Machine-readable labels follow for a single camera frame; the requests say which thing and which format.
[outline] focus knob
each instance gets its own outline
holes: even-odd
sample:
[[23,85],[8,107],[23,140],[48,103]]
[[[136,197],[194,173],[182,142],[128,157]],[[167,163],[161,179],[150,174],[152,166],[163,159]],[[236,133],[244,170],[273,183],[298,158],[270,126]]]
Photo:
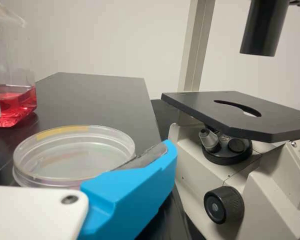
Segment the focus knob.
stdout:
[[203,204],[209,218],[216,224],[238,221],[245,213],[243,198],[231,186],[221,186],[208,191],[204,195]]

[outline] clear plastic dish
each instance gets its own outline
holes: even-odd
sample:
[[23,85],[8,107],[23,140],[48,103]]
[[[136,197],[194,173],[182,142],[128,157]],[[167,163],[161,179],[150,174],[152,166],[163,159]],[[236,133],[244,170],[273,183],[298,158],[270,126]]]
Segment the clear plastic dish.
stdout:
[[22,187],[78,189],[82,181],[135,156],[130,136],[114,128],[73,125],[28,137],[13,153],[13,177]]

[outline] black countertop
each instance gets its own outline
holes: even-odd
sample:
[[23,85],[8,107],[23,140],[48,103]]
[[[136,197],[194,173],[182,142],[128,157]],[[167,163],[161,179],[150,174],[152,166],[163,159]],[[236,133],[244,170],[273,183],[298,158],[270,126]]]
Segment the black countertop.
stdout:
[[[161,139],[145,82],[141,78],[56,73],[36,83],[37,109],[12,128],[0,128],[0,185],[15,186],[13,152],[25,138],[75,124],[121,130],[135,142],[136,154]],[[176,188],[138,239],[191,239]]]

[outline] petri dish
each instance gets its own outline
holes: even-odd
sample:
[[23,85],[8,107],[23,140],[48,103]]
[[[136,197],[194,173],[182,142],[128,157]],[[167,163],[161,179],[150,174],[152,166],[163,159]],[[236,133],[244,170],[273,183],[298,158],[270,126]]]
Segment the petri dish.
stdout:
[[22,187],[79,189],[81,182],[135,156],[126,133],[106,126],[71,125],[39,132],[13,153],[12,174]]

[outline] white plastic part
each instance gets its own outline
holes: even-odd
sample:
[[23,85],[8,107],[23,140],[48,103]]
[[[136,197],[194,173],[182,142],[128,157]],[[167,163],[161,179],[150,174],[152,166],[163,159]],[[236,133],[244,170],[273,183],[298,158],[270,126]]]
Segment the white plastic part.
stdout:
[[[78,199],[63,204],[67,196]],[[87,211],[81,191],[0,186],[0,240],[74,240]]]
[[[300,140],[276,146],[253,141],[252,156],[235,165],[208,161],[198,132],[203,124],[170,127],[177,146],[176,186],[183,208],[207,240],[300,240]],[[236,188],[244,201],[242,221],[218,225],[204,209],[204,195],[221,186]]]

